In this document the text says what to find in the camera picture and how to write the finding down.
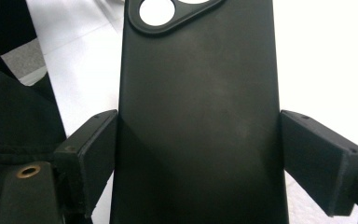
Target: black phone case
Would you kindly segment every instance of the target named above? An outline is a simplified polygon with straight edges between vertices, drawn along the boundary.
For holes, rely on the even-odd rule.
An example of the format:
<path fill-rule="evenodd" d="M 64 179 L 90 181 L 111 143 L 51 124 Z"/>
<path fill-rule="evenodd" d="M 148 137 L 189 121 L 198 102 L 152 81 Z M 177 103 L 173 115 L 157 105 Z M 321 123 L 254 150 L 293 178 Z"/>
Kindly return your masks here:
<path fill-rule="evenodd" d="M 125 9 L 111 222 L 288 223 L 272 1 L 211 0 L 157 28 L 131 20 L 141 2 Z"/>

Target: white table surface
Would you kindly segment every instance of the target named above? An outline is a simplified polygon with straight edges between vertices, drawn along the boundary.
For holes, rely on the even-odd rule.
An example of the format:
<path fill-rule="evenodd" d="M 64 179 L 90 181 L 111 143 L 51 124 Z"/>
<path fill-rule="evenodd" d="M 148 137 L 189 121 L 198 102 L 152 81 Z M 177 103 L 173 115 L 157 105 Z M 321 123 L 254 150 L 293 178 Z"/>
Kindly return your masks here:
<path fill-rule="evenodd" d="M 27 0 L 67 135 L 118 106 L 120 0 Z M 358 145 L 358 0 L 275 0 L 281 109 L 319 120 Z M 357 223 L 327 217 L 290 176 L 291 223 Z M 112 178 L 93 214 L 108 223 Z"/>

